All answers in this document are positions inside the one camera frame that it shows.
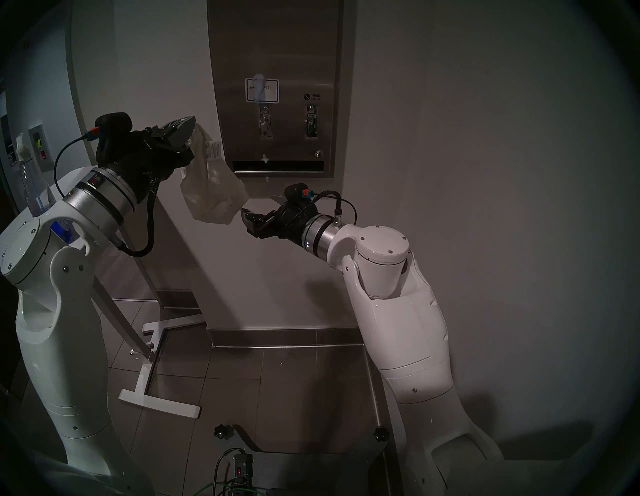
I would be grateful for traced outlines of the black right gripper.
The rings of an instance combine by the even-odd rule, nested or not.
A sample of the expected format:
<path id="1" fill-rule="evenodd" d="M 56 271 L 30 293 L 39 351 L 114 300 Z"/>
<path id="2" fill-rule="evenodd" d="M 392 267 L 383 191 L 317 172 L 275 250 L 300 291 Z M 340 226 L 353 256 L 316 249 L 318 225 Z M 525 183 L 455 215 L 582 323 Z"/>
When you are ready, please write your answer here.
<path id="1" fill-rule="evenodd" d="M 277 237 L 289 241 L 302 241 L 305 225 L 311 208 L 309 201 L 292 203 L 286 201 L 278 210 L 259 214 L 249 209 L 241 209 L 241 219 L 247 232 L 259 239 Z"/>

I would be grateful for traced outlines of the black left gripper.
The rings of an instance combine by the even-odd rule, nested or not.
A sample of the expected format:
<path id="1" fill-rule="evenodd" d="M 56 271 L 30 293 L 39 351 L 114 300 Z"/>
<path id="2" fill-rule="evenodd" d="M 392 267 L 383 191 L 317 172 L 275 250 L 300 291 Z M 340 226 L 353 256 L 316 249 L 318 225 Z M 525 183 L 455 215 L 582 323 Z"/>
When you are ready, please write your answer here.
<path id="1" fill-rule="evenodd" d="M 107 168 L 118 175 L 142 201 L 153 176 L 167 179 L 172 168 L 187 167 L 194 159 L 188 145 L 196 126 L 195 116 L 186 116 L 151 129 L 130 131 L 107 139 Z M 168 150 L 158 147 L 168 146 Z"/>

